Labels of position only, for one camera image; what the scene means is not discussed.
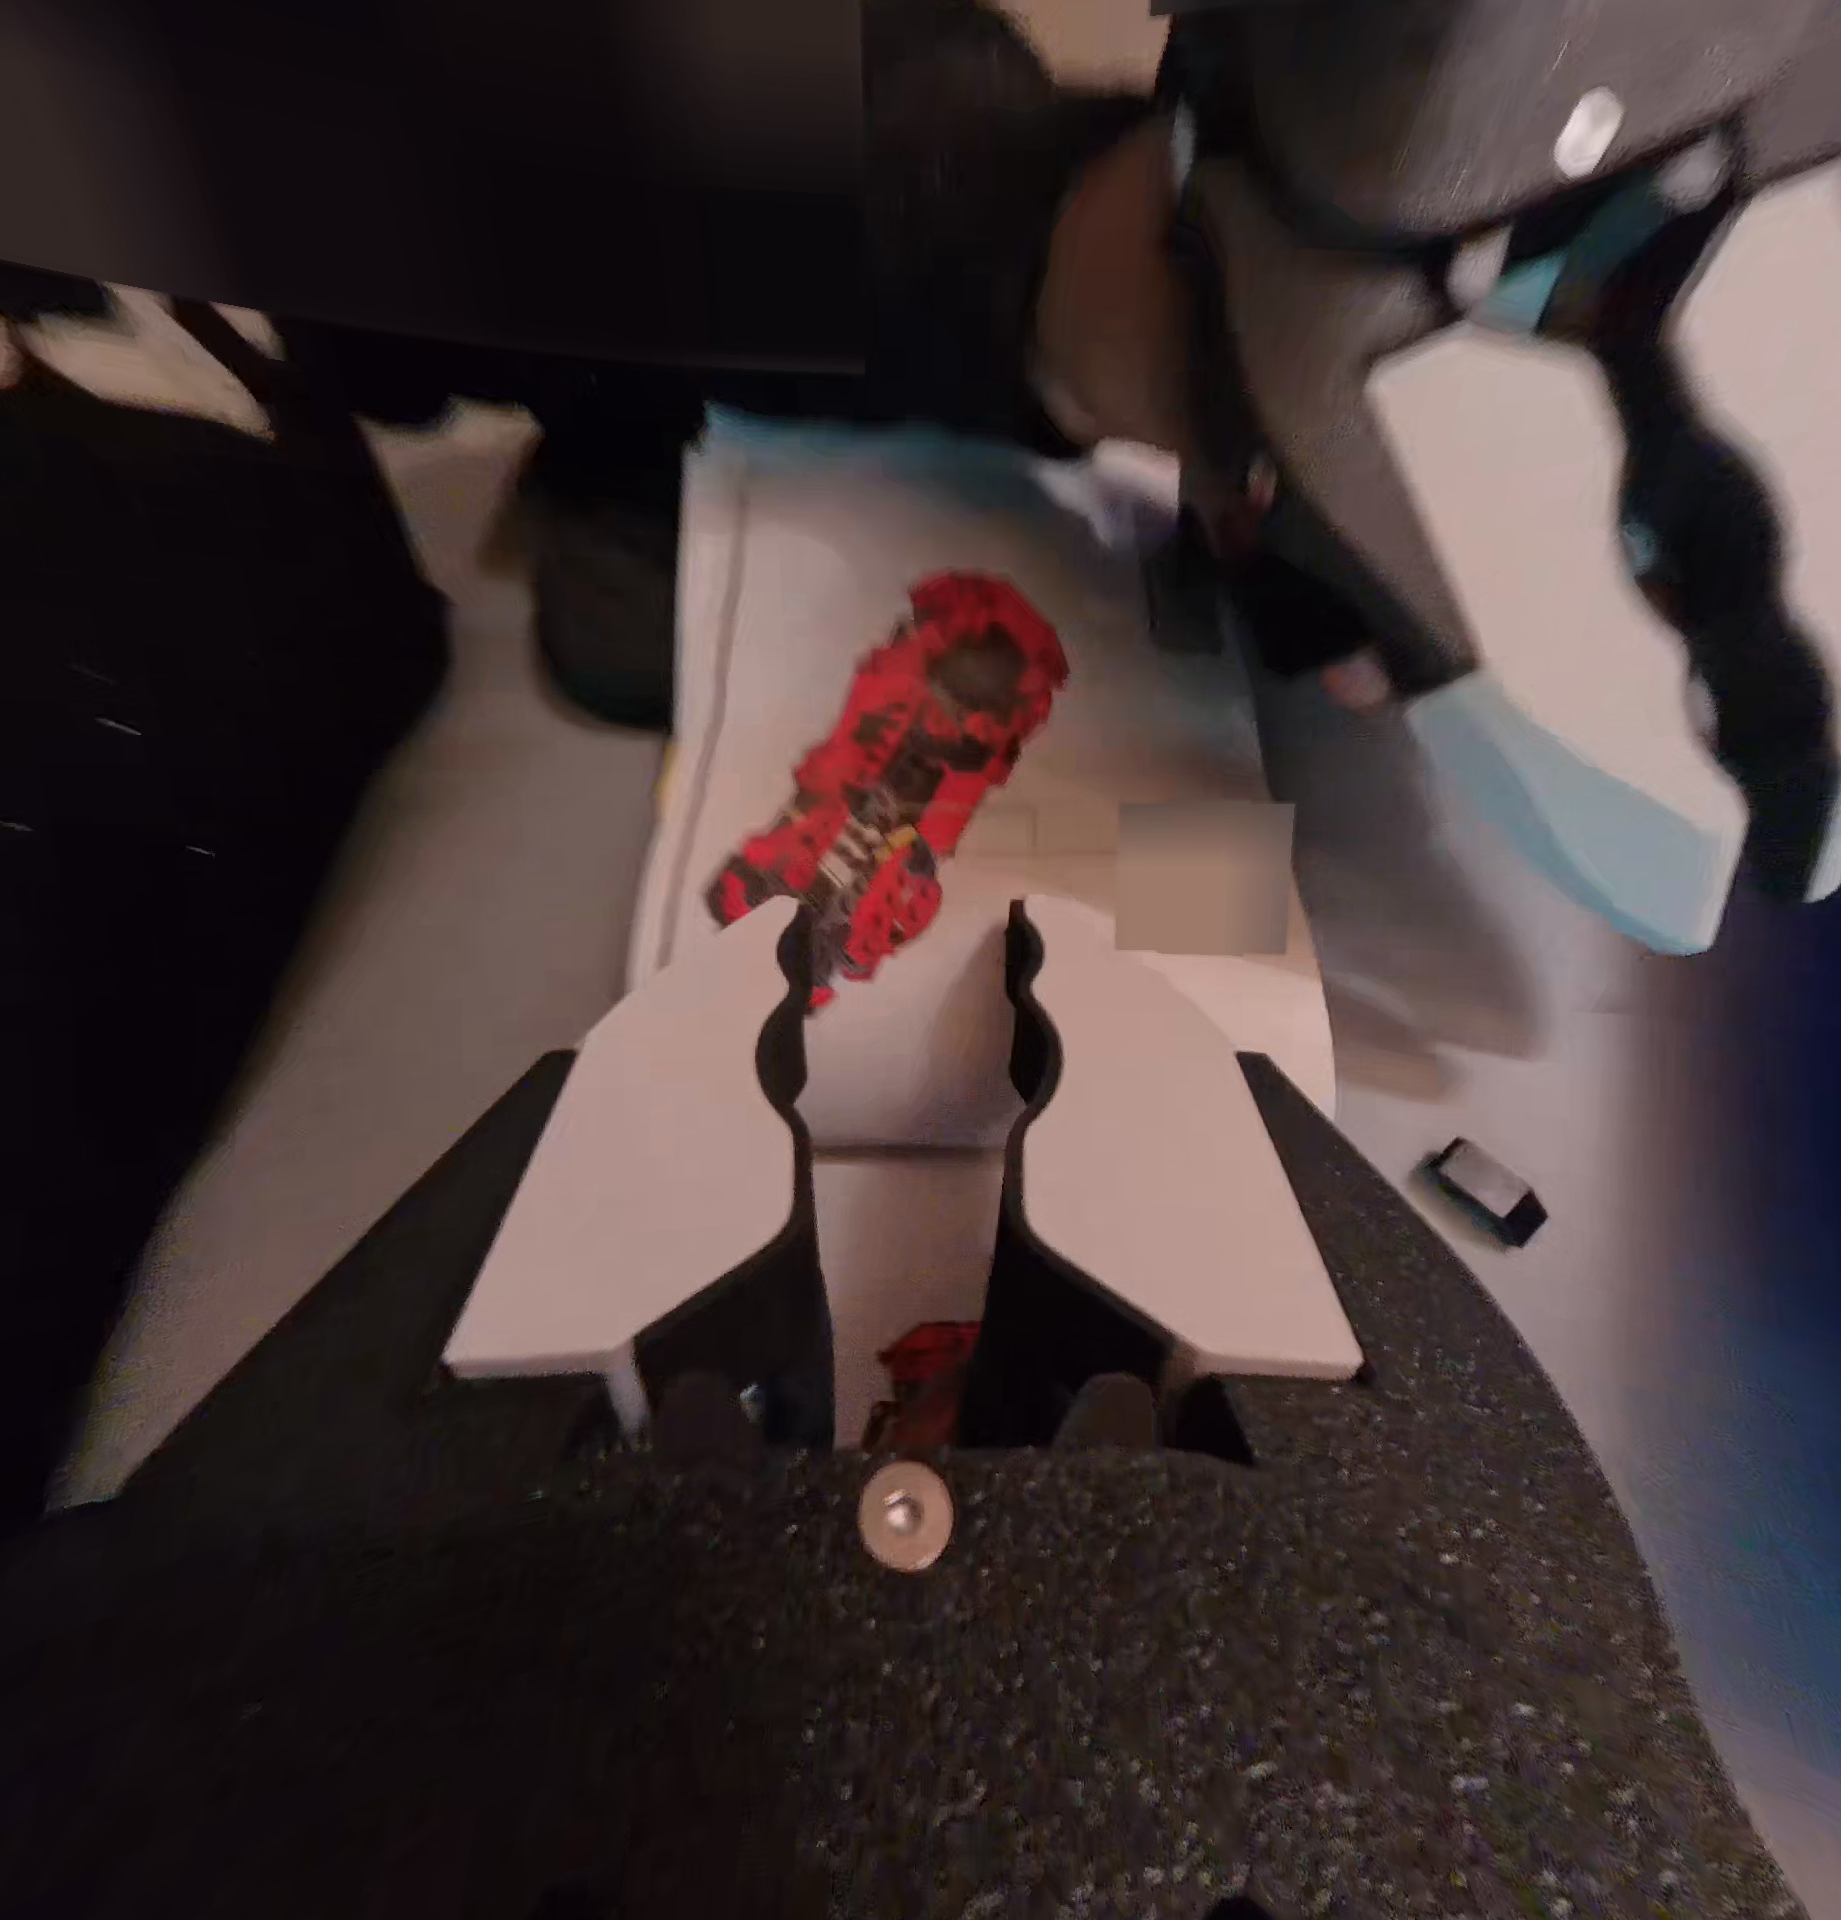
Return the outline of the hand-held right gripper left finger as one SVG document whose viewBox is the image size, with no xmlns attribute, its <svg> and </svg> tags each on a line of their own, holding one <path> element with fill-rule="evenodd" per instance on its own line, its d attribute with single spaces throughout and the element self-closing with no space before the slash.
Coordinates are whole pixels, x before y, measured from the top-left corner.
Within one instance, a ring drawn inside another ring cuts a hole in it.
<svg viewBox="0 0 1841 1920">
<path fill-rule="evenodd" d="M 452 1381 L 598 1381 L 639 1435 L 714 1377 L 759 1392 L 765 1443 L 836 1440 L 810 992 L 810 913 L 769 900 L 587 1034 L 441 1350 Z"/>
</svg>

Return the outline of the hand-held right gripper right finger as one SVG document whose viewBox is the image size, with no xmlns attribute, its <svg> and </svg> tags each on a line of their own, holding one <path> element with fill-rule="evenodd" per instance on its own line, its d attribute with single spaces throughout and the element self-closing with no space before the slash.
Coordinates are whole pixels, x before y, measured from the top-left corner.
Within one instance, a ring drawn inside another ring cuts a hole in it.
<svg viewBox="0 0 1841 1920">
<path fill-rule="evenodd" d="M 959 1447 L 1049 1447 L 1088 1386 L 1130 1381 L 1161 1439 L 1240 1449 L 1227 1382 L 1362 1382 L 1244 1075 L 1267 1059 L 1073 900 L 1011 900 L 1003 990 L 1021 1109 Z"/>
</svg>

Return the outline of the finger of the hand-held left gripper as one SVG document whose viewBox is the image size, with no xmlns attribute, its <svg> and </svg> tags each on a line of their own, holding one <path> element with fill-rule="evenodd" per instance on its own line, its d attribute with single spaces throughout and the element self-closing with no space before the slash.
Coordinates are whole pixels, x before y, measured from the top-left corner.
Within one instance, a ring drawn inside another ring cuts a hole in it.
<svg viewBox="0 0 1841 1920">
<path fill-rule="evenodd" d="M 1399 701 L 1478 666 L 1366 380 L 1449 327 L 1416 258 L 1285 226 L 1233 156 L 1196 156 L 1172 253 L 1192 289 L 1193 450 L 1217 504 L 1213 569 L 1284 677 L 1371 657 Z"/>
<path fill-rule="evenodd" d="M 1813 897 L 1841 809 L 1837 693 L 1786 594 L 1786 540 L 1749 453 L 1706 419 L 1666 340 L 1676 302 L 1742 202 L 1731 136 L 1686 142 L 1646 178 L 1648 234 L 1597 298 L 1597 364 L 1621 431 L 1620 530 L 1642 596 L 1711 707 L 1709 752 L 1747 805 L 1742 860 L 1777 903 Z"/>
</svg>

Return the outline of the small black toy brick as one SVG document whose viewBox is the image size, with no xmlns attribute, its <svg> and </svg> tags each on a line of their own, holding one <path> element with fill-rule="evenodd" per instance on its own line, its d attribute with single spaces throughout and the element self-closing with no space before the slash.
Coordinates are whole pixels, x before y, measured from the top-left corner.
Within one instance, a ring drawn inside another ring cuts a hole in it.
<svg viewBox="0 0 1841 1920">
<path fill-rule="evenodd" d="M 1455 1138 L 1426 1155 L 1420 1177 L 1496 1246 L 1526 1248 L 1550 1219 L 1532 1186 L 1477 1140 Z"/>
</svg>

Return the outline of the toy car instruction booklet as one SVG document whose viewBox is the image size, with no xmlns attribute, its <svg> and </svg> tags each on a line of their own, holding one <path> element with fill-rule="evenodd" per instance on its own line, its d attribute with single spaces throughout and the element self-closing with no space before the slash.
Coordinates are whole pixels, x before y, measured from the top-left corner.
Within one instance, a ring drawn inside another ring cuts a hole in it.
<svg viewBox="0 0 1841 1920">
<path fill-rule="evenodd" d="M 1109 444 L 1073 465 L 936 436 L 720 419 L 689 456 L 676 589 L 676 744 L 628 960 L 639 988 L 715 932 L 706 888 L 771 826 L 833 734 L 909 589 L 970 573 L 1021 589 L 1067 687 L 942 870 L 931 928 L 808 1023 L 820 1258 L 839 1439 L 875 1352 L 978 1312 L 1021 1101 L 1006 1056 L 1011 900 L 1073 900 L 1332 1117 L 1335 1048 L 1291 809 L 1269 801 L 1232 637 L 1158 581 L 1175 467 Z"/>
</svg>

